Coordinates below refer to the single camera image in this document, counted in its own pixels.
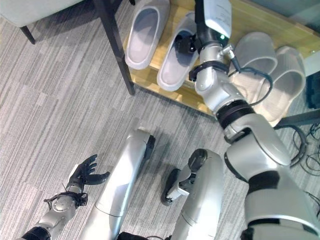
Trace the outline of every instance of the shoe rack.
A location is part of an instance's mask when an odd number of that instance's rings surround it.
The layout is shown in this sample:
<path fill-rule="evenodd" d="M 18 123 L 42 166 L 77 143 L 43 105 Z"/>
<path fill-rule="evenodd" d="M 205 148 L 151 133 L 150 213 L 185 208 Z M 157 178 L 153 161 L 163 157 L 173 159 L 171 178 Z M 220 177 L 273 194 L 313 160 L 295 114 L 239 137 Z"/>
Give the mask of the shoe rack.
<path fill-rule="evenodd" d="M 259 31 L 272 38 L 275 48 L 294 47 L 301 52 L 304 58 L 311 55 L 313 51 L 320 51 L 320 34 L 313 30 L 248 0 L 230 0 L 230 2 L 232 5 L 232 35 L 229 42 L 231 44 L 235 45 L 247 33 Z M 157 85 L 157 73 L 166 55 L 171 36 L 186 13 L 194 10 L 194 4 L 195 0 L 171 0 L 170 16 L 150 65 L 143 70 L 131 69 L 130 75 L 134 84 L 212 115 L 202 97 L 193 89 L 193 83 L 188 79 L 181 88 L 174 92 L 165 91 Z M 124 42 L 124 48 L 126 48 L 127 41 L 128 38 Z"/>

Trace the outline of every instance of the robotic arm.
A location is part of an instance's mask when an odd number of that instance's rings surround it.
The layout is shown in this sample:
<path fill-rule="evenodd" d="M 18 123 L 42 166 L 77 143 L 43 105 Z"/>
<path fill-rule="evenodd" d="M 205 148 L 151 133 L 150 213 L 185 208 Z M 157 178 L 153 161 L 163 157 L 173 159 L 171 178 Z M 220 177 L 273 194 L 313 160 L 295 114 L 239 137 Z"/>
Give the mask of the robotic arm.
<path fill-rule="evenodd" d="M 239 69 L 232 47 L 227 45 L 231 35 L 229 1 L 195 0 L 195 22 L 197 35 L 189 46 L 193 45 L 198 50 L 201 65 L 191 71 L 189 76 L 196 81 L 196 92 L 203 97 L 204 103 L 224 129 L 225 139 L 231 144 L 224 155 L 227 167 L 236 177 L 249 184 L 245 198 L 245 220 L 248 228 L 242 232 L 241 239 L 319 239 L 319 221 L 303 191 L 291 177 L 286 147 L 267 120 L 254 112 L 228 78 L 224 56 L 228 56 Z M 175 170 L 175 177 L 169 177 L 167 183 L 171 184 L 162 198 L 162 202 L 169 204 L 180 195 L 188 195 L 171 240 L 196 240 L 203 232 L 206 232 L 207 238 L 213 239 L 210 229 L 217 228 L 217 221 L 212 221 L 211 226 L 201 224 L 200 221 L 200 213 L 210 211 L 211 207 L 205 204 L 188 204 L 194 199 L 195 192 L 199 191 L 197 188 L 207 188 L 204 183 L 197 184 L 204 175 L 197 175 L 194 185 L 184 190 L 182 179 L 191 180 L 193 172 L 190 165 L 188 168 L 190 173 L 185 177 L 181 175 L 186 172 L 185 169 L 181 172 Z M 216 179 L 221 182 L 219 174 Z M 212 188 L 218 190 L 219 186 L 212 185 Z M 221 198 L 222 193 L 216 194 L 211 203 L 221 206 Z M 185 208 L 190 208 L 188 211 L 192 212 L 199 207 L 203 209 L 194 218 L 186 216 Z M 215 209 L 214 219 L 219 218 L 219 212 L 220 210 Z M 188 232 L 183 235 L 179 229 L 187 229 Z"/>
<path fill-rule="evenodd" d="M 106 181 L 109 172 L 91 174 L 97 166 L 93 163 L 97 155 L 93 155 L 77 166 L 69 178 L 66 191 L 44 200 L 49 204 L 47 212 L 35 226 L 17 240 L 55 240 L 64 226 L 76 214 L 76 209 L 85 206 L 88 195 L 84 193 L 85 185 L 99 185 Z"/>

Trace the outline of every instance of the striped carpet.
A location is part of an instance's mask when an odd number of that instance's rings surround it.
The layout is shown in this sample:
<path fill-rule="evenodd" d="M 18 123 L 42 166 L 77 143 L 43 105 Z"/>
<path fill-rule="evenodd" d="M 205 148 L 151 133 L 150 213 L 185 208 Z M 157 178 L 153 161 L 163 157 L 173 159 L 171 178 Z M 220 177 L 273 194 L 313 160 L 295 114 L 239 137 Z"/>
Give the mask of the striped carpet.
<path fill-rule="evenodd" d="M 133 6 L 123 1 L 116 14 L 122 39 L 132 12 Z M 33 226 L 48 210 L 43 199 L 54 195 L 76 163 L 98 154 L 97 171 L 111 171 L 125 137 L 140 126 L 155 136 L 155 150 L 136 181 L 122 230 L 168 237 L 186 198 L 163 206 L 164 180 L 197 148 L 223 155 L 228 144 L 221 128 L 212 117 L 138 86 L 130 96 L 92 2 L 28 27 L 35 45 L 0 19 L 0 239 L 14 240 Z M 305 106 L 301 95 L 290 113 L 303 113 Z M 293 154 L 293 132 L 279 134 Z M 317 177 L 299 166 L 292 172 L 301 188 L 320 193 Z M 246 227 L 248 186 L 226 167 L 224 174 L 216 239 L 236 240 Z M 60 240 L 78 239 L 101 189 L 86 187 L 88 206 L 77 210 Z"/>

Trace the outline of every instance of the black bracket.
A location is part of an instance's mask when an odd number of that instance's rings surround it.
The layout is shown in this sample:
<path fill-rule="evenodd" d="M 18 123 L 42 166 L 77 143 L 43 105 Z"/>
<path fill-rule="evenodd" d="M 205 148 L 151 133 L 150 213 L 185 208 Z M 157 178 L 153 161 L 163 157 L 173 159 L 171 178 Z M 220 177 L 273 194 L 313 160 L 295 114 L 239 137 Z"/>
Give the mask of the black bracket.
<path fill-rule="evenodd" d="M 201 65 L 196 66 L 194 69 L 192 69 L 189 72 L 189 80 L 195 82 L 197 80 L 197 74 L 203 69 L 210 68 L 210 67 L 214 68 L 215 70 L 225 72 L 226 74 L 229 73 L 229 68 L 224 63 L 220 61 L 206 61 Z"/>

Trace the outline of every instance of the slipper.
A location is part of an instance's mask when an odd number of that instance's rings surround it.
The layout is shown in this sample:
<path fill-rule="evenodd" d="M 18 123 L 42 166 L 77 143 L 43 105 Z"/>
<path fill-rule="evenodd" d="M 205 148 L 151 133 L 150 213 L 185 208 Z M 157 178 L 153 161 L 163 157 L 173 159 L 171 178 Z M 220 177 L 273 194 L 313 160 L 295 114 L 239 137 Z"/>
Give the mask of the slipper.
<path fill-rule="evenodd" d="M 270 74 L 278 63 L 273 41 L 264 32 L 251 32 L 245 35 L 237 43 L 234 53 L 241 68 L 252 67 L 267 74 Z M 235 71 L 236 68 L 231 63 L 229 73 Z M 258 95 L 264 83 L 262 76 L 249 72 L 235 72 L 229 79 L 249 104 L 259 100 Z"/>
<path fill-rule="evenodd" d="M 157 84 L 162 89 L 173 92 L 178 90 L 184 83 L 199 55 L 197 51 L 187 54 L 177 52 L 175 40 L 177 36 L 182 38 L 192 36 L 196 31 L 195 12 L 191 11 L 185 15 L 177 26 L 162 66 L 156 76 Z"/>
<path fill-rule="evenodd" d="M 273 89 L 265 100 L 253 107 L 255 112 L 263 115 L 273 127 L 287 114 L 292 101 L 306 85 L 303 57 L 295 48 L 279 48 L 276 58 L 278 64 L 270 75 Z M 268 89 L 269 83 L 265 82 L 258 98 L 262 98 Z"/>
<path fill-rule="evenodd" d="M 125 62 L 137 70 L 149 66 L 170 13 L 170 0 L 141 0 L 136 6 Z"/>

